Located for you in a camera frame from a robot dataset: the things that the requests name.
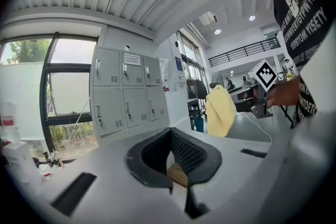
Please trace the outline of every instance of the black t-shirt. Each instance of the black t-shirt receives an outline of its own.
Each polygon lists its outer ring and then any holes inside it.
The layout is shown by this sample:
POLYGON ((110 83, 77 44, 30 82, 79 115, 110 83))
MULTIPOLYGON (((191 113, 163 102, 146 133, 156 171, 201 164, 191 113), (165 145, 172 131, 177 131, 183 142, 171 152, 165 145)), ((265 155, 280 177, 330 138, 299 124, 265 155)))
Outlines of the black t-shirt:
POLYGON ((233 84, 232 84, 232 81, 231 81, 231 79, 229 79, 228 81, 227 81, 227 90, 228 91, 230 91, 230 90, 233 90, 233 84))
MULTIPOLYGON (((331 0, 293 1, 297 3, 297 8, 292 12, 286 0, 274 0, 274 15, 281 27, 288 54, 300 71, 323 42, 335 13, 331 0)), ((300 97, 293 125, 317 111, 302 78, 299 87, 300 97)))

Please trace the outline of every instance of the plastic bottle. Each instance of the plastic bottle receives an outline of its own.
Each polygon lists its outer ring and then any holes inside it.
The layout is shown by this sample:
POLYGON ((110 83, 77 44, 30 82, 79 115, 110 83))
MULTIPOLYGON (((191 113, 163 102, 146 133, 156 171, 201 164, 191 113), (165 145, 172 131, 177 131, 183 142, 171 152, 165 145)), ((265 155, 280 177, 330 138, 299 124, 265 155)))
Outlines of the plastic bottle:
POLYGON ((166 79, 164 80, 164 87, 163 87, 163 91, 165 91, 165 92, 168 92, 168 91, 169 91, 169 86, 168 86, 168 82, 167 82, 167 80, 166 80, 166 79))

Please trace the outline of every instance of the yellow cloth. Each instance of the yellow cloth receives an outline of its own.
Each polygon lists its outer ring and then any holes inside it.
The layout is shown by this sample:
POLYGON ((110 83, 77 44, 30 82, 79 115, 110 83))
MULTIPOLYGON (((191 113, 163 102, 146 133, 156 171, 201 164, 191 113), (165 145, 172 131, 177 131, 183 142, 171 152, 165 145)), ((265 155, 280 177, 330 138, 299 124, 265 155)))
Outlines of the yellow cloth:
POLYGON ((228 91, 217 85, 206 97, 208 134, 226 137, 235 120, 236 106, 228 91))

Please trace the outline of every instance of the metal lockers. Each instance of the metal lockers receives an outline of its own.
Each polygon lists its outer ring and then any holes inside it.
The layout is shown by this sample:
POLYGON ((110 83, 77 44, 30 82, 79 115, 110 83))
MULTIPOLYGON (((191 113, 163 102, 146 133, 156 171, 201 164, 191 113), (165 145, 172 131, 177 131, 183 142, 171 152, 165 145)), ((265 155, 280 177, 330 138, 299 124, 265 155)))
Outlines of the metal lockers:
POLYGON ((122 53, 122 85, 123 86, 143 86, 142 81, 142 59, 140 57, 140 66, 125 63, 125 52, 122 53))
POLYGON ((144 56, 146 86, 161 86, 160 63, 158 59, 144 56))
POLYGON ((123 89, 128 128, 148 122, 144 89, 123 89))
POLYGON ((119 52, 97 48, 93 86, 119 86, 119 52))
POLYGON ((120 89, 93 87, 94 119, 98 135, 107 135, 125 129, 120 89))
POLYGON ((162 87, 147 87, 146 90, 151 121, 162 118, 166 114, 162 87))

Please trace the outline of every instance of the person in background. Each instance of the person in background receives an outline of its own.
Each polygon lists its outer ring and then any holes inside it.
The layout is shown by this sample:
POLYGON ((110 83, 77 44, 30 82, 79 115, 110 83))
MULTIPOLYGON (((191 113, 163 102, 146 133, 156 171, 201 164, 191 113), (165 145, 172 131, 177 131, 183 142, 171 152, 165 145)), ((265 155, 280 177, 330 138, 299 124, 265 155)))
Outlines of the person in background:
MULTIPOLYGON (((288 54, 300 71, 318 50, 330 29, 336 15, 334 0, 273 2, 274 16, 282 30, 288 54)), ((268 92, 267 107, 273 105, 296 105, 292 126, 317 111, 310 91, 300 76, 278 83, 268 92)))
POLYGON ((285 62, 286 62, 286 63, 285 63, 285 67, 286 67, 286 69, 287 69, 287 74, 293 74, 292 66, 291 66, 290 63, 289 63, 289 60, 286 59, 285 62))
POLYGON ((226 86, 227 90, 228 91, 233 90, 234 87, 233 87, 231 79, 229 79, 229 78, 225 78, 225 79, 227 81, 227 86, 226 86))

